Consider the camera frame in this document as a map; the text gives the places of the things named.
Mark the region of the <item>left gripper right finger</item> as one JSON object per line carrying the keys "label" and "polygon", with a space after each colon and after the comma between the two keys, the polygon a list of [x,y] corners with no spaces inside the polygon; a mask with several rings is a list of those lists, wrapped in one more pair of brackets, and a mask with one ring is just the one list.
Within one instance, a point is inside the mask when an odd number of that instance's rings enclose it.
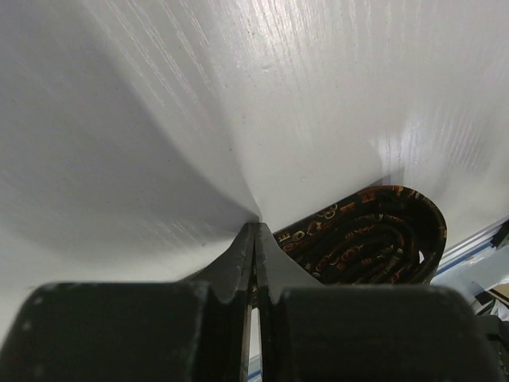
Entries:
{"label": "left gripper right finger", "polygon": [[456,291],[325,286],[254,237],[265,381],[502,381],[478,318]]}

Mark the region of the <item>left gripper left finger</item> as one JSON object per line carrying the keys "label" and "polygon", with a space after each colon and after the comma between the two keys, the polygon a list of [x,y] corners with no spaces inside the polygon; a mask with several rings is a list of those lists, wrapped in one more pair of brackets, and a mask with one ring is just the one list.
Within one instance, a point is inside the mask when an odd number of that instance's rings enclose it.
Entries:
{"label": "left gripper left finger", "polygon": [[177,282],[39,286],[1,347],[4,381],[245,381],[255,227]]}

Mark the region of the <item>dark brown patterned tie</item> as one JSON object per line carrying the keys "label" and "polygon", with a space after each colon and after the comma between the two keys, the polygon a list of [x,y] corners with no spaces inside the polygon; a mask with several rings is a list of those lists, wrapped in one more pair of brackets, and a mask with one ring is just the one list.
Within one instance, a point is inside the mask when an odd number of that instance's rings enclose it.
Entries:
{"label": "dark brown patterned tie", "polygon": [[427,284],[447,236],[442,211],[402,185],[361,189],[274,233],[296,264],[334,286]]}

